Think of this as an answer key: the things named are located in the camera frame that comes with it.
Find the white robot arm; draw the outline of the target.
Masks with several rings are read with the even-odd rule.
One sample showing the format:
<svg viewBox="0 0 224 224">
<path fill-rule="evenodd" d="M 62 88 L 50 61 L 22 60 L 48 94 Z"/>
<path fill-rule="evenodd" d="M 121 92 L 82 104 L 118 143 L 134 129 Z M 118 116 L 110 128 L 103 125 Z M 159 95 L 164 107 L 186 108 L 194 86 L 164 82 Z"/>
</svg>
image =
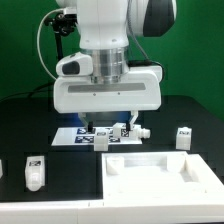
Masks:
<svg viewBox="0 0 224 224">
<path fill-rule="evenodd" d="M 161 105 L 163 67 L 148 59 L 129 61 L 129 38 L 160 37 L 174 24 L 176 0 L 72 0 L 80 51 L 61 59 L 54 107 L 84 119 L 91 112 L 129 111 L 128 131 L 138 113 Z"/>
</svg>

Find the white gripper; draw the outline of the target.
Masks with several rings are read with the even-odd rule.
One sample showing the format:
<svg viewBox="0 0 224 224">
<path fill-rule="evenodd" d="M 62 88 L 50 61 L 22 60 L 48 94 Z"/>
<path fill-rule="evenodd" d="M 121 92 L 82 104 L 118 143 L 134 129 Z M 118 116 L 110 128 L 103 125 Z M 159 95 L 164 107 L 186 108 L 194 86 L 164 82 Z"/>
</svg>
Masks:
<svg viewBox="0 0 224 224">
<path fill-rule="evenodd" d="M 131 67 L 111 84 L 92 83 L 89 76 L 59 77 L 54 84 L 54 107 L 59 113 L 79 113 L 88 132 L 93 131 L 93 122 L 85 113 L 131 111 L 126 131 L 132 131 L 138 111 L 160 107 L 161 80 L 160 66 Z"/>
</svg>

